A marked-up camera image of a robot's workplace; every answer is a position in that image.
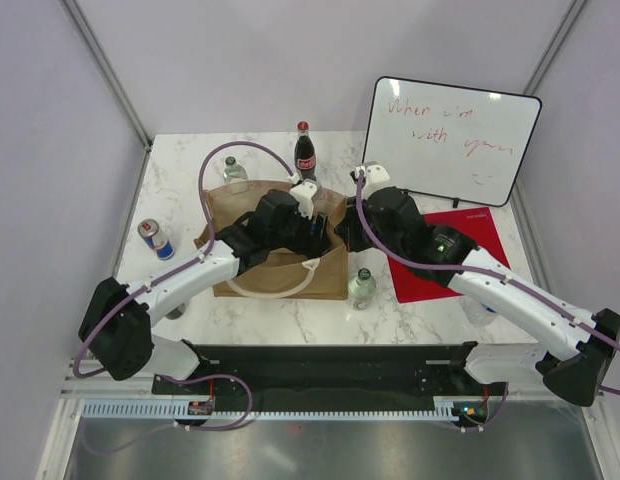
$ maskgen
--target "coca-cola bottle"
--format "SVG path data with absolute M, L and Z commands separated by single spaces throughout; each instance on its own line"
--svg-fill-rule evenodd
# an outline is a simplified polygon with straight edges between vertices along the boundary
M 299 138 L 294 147 L 294 164 L 299 171 L 302 180 L 316 180 L 314 169 L 317 166 L 317 156 L 314 152 L 314 145 L 308 135 L 308 123 L 299 122 L 297 125 Z

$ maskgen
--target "red bull can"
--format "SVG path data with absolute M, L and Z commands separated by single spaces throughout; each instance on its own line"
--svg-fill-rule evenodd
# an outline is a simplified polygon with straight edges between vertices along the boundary
M 137 232 L 143 241 L 155 251 L 159 260 L 168 260 L 174 255 L 174 249 L 168 236 L 159 226 L 159 222 L 152 218 L 146 218 L 137 227 Z

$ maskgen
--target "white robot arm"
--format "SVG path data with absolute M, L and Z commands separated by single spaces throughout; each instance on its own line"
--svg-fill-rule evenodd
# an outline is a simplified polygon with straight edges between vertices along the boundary
M 371 224 L 367 227 L 379 238 L 375 237 L 375 243 L 364 232 L 351 199 L 345 219 L 335 229 L 337 235 L 347 238 L 351 251 L 383 247 L 389 254 L 420 262 L 420 268 L 410 269 L 415 275 L 476 299 L 539 341 L 538 345 L 465 343 L 459 349 L 460 361 L 470 376 L 490 384 L 538 381 L 541 375 L 558 396 L 576 405 L 592 404 L 614 350 L 576 328 L 574 321 L 559 312 L 563 309 L 615 340 L 620 335 L 619 315 L 607 309 L 593 314 L 550 295 L 501 265 L 461 232 L 427 225 L 414 200 L 390 186 L 382 167 L 364 164 L 357 171 L 365 176 L 359 206 Z M 210 245 L 206 245 L 176 268 L 130 285 L 113 278 L 104 280 L 95 291 L 79 337 L 85 341 L 114 305 L 136 295 L 135 301 L 99 332 L 90 350 L 116 380 L 142 370 L 178 380 L 188 378 L 200 362 L 194 349 L 185 341 L 152 336 L 151 327 L 197 293 L 265 261 L 273 249 L 286 247 L 309 257 L 320 255 L 325 244 L 308 241 L 309 232 L 325 231 L 325 222 L 322 228 L 315 228 L 312 199 L 317 191 L 317 185 L 308 181 L 290 193 L 271 191 L 247 223 L 218 232 L 209 252 Z M 499 278 L 481 273 L 481 269 L 497 272 Z

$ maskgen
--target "whiteboard frame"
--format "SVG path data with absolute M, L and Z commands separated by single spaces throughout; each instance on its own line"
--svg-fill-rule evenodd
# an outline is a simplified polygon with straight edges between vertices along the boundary
M 541 114 L 541 110 L 543 109 L 543 102 L 541 101 L 541 99 L 539 97 L 535 97 L 534 95 L 524 95 L 522 93 L 501 92 L 501 91 L 498 91 L 498 90 L 486 90 L 484 88 L 465 87 L 465 86 L 461 86 L 461 85 L 451 85 L 451 84 L 448 84 L 448 83 L 428 82 L 428 81 L 425 81 L 425 80 L 414 80 L 414 79 L 410 79 L 410 78 L 392 77 L 392 76 L 388 76 L 388 75 L 383 75 L 383 76 L 379 77 L 374 82 L 374 92 L 372 94 L 372 103 L 370 105 L 370 115 L 368 116 L 368 127 L 366 129 L 366 141 L 365 141 L 364 146 L 363 146 L 363 156 L 361 158 L 361 163 L 364 163 L 366 161 L 366 150 L 368 148 L 368 137 L 370 135 L 370 124 L 372 123 L 372 113 L 374 111 L 374 101 L 375 101 L 375 97 L 377 96 L 377 85 L 379 84 L 379 82 L 381 80 L 399 80 L 401 82 L 421 83 L 421 84 L 424 84 L 424 85 L 437 85 L 439 87 L 449 87 L 449 88 L 456 88 L 456 89 L 460 89 L 460 90 L 471 90 L 471 91 L 474 91 L 474 92 L 498 93 L 500 95 L 510 96 L 510 97 L 531 98 L 531 99 L 534 99 L 537 102 L 539 102 L 539 110 L 537 111 L 537 116 L 534 119 L 534 123 L 532 124 L 532 129 L 530 130 L 530 135 L 528 136 L 528 140 L 526 141 L 526 146 L 523 149 L 523 153 L 521 154 L 521 159 L 519 160 L 519 166 L 517 167 L 517 171 L 515 172 L 514 177 L 512 178 L 512 184 L 510 185 L 510 189 L 508 190 L 508 196 L 506 197 L 505 201 L 502 204 L 495 205 L 495 204 L 491 204 L 491 203 L 483 203 L 483 202 L 479 202 L 477 200 L 472 200 L 471 198 L 449 197 L 447 195 L 437 195 L 436 193 L 419 192 L 417 190 L 411 190 L 408 187 L 398 187 L 398 188 L 400 188 L 402 190 L 405 190 L 407 192 L 410 192 L 410 193 L 418 193 L 420 195 L 427 195 L 429 197 L 437 197 L 437 198 L 447 198 L 447 199 L 450 199 L 450 200 L 453 201 L 453 206 L 455 208 L 456 208 L 458 202 L 469 202 L 469 203 L 474 203 L 474 204 L 477 204 L 477 205 L 486 205 L 488 207 L 503 207 L 504 205 L 506 205 L 510 201 L 510 197 L 512 196 L 512 190 L 514 189 L 514 185 L 517 182 L 517 177 L 519 176 L 519 172 L 521 171 L 521 165 L 523 164 L 523 159 L 526 157 L 526 153 L 528 153 L 528 147 L 530 146 L 530 140 L 532 139 L 532 135 L 534 134 L 534 130 L 537 127 L 537 122 L 539 121 L 539 115 Z

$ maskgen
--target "white cable tray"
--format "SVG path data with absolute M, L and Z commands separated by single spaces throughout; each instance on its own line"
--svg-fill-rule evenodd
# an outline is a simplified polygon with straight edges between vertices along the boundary
M 209 415 L 188 413 L 188 400 L 85 400 L 81 415 L 84 418 L 137 418 L 185 420 L 206 418 L 236 419 L 243 412 L 214 412 Z M 248 419 L 259 420 L 400 420 L 400 421 L 456 421 L 452 402 L 435 401 L 434 410 L 379 411 L 379 412 L 253 412 Z

